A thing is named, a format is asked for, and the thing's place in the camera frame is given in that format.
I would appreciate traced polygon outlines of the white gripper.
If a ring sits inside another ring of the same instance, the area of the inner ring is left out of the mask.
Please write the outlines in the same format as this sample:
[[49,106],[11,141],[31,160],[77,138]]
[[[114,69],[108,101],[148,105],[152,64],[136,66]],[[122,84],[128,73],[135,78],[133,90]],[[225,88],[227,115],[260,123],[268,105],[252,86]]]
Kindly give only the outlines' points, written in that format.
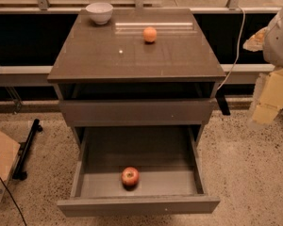
[[[262,50],[264,59],[283,67],[283,7],[269,22],[245,41],[242,48],[250,52]],[[283,69],[261,73],[255,84],[247,125],[258,130],[271,124],[283,109]]]

